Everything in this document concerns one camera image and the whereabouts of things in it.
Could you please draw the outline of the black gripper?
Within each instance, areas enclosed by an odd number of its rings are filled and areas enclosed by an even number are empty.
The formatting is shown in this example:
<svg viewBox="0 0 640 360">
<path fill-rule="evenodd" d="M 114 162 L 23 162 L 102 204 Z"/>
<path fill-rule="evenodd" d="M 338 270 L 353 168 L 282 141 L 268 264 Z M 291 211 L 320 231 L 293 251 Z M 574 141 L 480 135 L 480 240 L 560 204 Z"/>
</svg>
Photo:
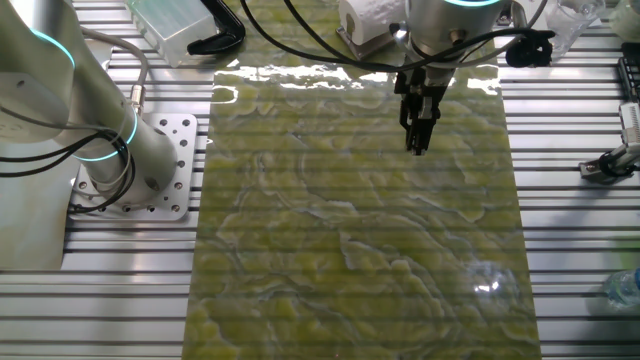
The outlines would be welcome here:
<svg viewBox="0 0 640 360">
<path fill-rule="evenodd" d="M 405 130 L 405 148 L 412 155 L 427 151 L 434 127 L 441 117 L 440 102 L 450 83 L 450 70 L 434 67 L 418 67 L 397 74 L 394 93 L 401 96 L 399 123 Z M 418 112 L 412 100 L 425 100 L 423 118 L 425 130 L 423 146 L 420 143 Z"/>
</svg>

